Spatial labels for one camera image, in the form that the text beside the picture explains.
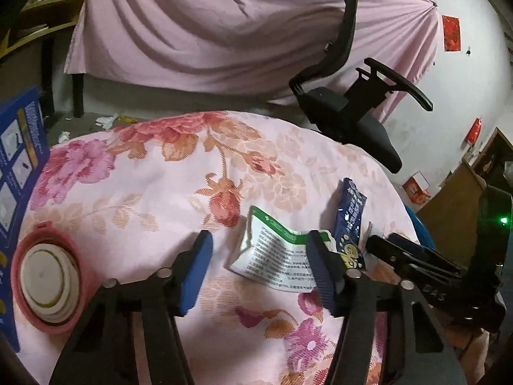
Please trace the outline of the white green paper packet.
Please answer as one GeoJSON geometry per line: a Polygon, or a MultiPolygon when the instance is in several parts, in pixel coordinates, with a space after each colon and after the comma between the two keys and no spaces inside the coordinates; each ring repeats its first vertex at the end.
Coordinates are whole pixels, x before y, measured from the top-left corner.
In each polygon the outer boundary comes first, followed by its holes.
{"type": "Polygon", "coordinates": [[[252,205],[229,270],[275,290],[312,291],[315,279],[306,254],[307,235],[252,205]]]}

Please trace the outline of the red hanging ornament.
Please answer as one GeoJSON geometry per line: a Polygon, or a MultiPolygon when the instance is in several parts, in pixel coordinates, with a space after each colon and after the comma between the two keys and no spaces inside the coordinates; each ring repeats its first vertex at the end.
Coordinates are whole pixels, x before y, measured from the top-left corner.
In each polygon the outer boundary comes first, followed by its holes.
{"type": "Polygon", "coordinates": [[[467,136],[465,137],[465,141],[467,143],[471,145],[474,145],[476,143],[481,132],[482,124],[483,121],[480,117],[475,119],[475,121],[469,129],[467,136]]]}

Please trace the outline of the wooden cabinet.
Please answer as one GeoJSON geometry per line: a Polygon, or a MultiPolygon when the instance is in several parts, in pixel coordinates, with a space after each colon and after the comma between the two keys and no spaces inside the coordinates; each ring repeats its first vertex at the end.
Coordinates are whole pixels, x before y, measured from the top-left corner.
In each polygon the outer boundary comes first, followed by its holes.
{"type": "Polygon", "coordinates": [[[512,192],[512,142],[496,129],[474,163],[463,161],[417,212],[437,250],[463,266],[475,251],[478,200],[488,184],[512,192]]]}

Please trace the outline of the pink tape roll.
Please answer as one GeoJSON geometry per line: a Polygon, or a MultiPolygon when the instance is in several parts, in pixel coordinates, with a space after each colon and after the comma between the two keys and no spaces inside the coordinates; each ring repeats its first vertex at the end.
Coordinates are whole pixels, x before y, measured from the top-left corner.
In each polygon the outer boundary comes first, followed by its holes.
{"type": "Polygon", "coordinates": [[[49,335],[75,327],[99,279],[72,239],[50,221],[17,244],[11,265],[14,299],[27,320],[49,335]]]}

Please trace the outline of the dark blue snack packet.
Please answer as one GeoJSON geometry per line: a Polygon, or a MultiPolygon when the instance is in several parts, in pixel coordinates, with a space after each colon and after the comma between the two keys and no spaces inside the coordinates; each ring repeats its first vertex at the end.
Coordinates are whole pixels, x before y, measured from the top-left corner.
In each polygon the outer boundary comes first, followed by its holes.
{"type": "Polygon", "coordinates": [[[348,269],[365,270],[364,256],[359,249],[361,223],[367,197],[348,177],[342,181],[341,196],[333,230],[337,252],[348,269]]]}

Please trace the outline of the black office chair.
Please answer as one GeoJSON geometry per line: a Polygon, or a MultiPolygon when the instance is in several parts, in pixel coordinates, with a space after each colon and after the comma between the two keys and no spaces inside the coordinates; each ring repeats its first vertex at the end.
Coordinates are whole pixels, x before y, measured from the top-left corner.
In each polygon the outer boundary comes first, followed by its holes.
{"type": "Polygon", "coordinates": [[[415,84],[376,59],[367,57],[370,69],[357,69],[358,78],[344,94],[326,87],[305,91],[310,81],[330,77],[342,69],[351,52],[357,25],[358,0],[344,0],[345,11],[335,42],[328,44],[324,59],[300,71],[289,81],[299,107],[322,134],[341,144],[353,144],[370,154],[389,172],[397,174],[403,162],[387,131],[372,115],[372,110],[393,92],[412,96],[426,111],[433,103],[415,84]]]}

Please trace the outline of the floral pink tablecloth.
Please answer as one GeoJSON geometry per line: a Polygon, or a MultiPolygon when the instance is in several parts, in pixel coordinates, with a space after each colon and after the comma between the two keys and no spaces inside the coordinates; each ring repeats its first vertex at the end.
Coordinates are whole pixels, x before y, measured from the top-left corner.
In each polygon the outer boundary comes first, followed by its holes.
{"type": "Polygon", "coordinates": [[[416,233],[388,176],[364,151],[263,115],[198,112],[54,147],[21,232],[51,223],[99,277],[143,279],[197,233],[214,253],[196,306],[177,320],[198,384],[320,384],[342,323],[316,293],[287,293],[229,270],[251,206],[295,231],[332,227],[338,184],[367,198],[363,223],[416,233]]]}

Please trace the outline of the blue plastic basin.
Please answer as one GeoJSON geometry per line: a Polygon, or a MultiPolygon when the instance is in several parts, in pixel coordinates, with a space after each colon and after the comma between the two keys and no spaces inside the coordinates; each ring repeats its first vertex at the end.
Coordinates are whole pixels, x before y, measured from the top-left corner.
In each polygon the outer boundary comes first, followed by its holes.
{"type": "Polygon", "coordinates": [[[424,226],[424,224],[420,221],[420,219],[416,216],[416,214],[410,207],[408,207],[407,205],[404,205],[404,207],[409,218],[411,219],[413,227],[415,228],[416,236],[420,244],[422,244],[425,248],[436,250],[436,244],[434,243],[427,228],[424,226]]]}

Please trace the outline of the pink hanging sheet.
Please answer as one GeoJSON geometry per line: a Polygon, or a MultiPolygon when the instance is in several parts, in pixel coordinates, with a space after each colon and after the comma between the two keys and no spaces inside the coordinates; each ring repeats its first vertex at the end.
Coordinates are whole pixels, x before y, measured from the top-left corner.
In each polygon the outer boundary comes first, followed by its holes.
{"type": "MultiPolygon", "coordinates": [[[[291,101],[289,80],[324,58],[343,0],[86,0],[64,70],[116,82],[291,101]]],[[[358,0],[345,91],[368,57],[411,82],[433,64],[441,33],[431,0],[358,0]]]]}

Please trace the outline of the red paper wall decoration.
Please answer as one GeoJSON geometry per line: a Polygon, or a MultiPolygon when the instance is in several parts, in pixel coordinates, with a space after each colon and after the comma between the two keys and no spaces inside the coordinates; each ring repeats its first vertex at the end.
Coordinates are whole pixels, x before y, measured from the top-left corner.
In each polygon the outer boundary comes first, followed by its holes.
{"type": "Polygon", "coordinates": [[[461,50],[461,29],[457,17],[442,15],[444,50],[457,52],[461,50]]]}

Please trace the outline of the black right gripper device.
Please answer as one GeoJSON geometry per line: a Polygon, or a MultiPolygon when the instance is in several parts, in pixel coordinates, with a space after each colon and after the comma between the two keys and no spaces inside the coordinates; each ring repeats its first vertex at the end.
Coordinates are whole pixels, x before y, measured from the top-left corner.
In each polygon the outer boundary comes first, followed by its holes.
{"type": "Polygon", "coordinates": [[[412,281],[433,307],[496,333],[507,313],[499,288],[509,246],[511,194],[487,187],[477,211],[475,252],[467,267],[397,233],[369,236],[366,249],[391,265],[398,276],[412,281]]]}

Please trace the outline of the wooden shelf desk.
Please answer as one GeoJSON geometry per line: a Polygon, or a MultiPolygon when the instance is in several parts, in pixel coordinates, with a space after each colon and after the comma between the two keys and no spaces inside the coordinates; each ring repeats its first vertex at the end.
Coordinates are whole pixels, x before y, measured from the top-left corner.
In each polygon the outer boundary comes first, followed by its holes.
{"type": "Polygon", "coordinates": [[[28,83],[33,67],[17,66],[29,59],[23,50],[35,44],[39,50],[37,66],[39,101],[43,118],[55,115],[53,95],[54,47],[56,35],[72,30],[85,0],[1,0],[1,99],[5,100],[28,83]]]}

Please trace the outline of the blue cardboard box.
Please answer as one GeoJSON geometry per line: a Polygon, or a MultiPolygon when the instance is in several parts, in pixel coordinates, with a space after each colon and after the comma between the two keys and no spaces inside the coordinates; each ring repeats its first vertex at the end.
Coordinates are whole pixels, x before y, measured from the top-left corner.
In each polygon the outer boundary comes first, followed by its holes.
{"type": "Polygon", "coordinates": [[[20,351],[11,267],[21,223],[50,148],[33,87],[1,105],[1,338],[20,351]]]}

